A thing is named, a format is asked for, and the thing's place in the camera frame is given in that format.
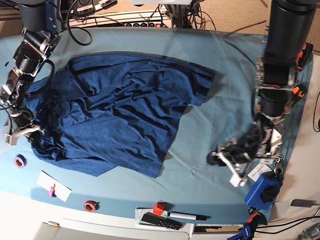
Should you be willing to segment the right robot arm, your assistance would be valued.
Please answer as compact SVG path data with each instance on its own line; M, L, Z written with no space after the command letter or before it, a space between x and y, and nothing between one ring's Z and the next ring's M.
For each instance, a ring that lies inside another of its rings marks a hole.
M15 146L20 136L41 131L24 99L44 64L54 66L49 57L61 39L63 27L59 0L18 0L16 4L24 25L23 39L13 56L15 67L0 90L0 103L8 113L4 141L10 146Z

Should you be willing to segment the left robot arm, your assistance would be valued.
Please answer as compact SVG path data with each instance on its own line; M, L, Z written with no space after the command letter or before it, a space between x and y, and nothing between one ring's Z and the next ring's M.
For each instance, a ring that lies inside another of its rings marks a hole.
M291 112L296 101L300 65L311 49L306 44L318 0L273 0L267 29L266 46L257 64L255 126L246 143L237 140L220 144L210 152L207 162L213 166L248 164L256 158L272 156L274 127Z

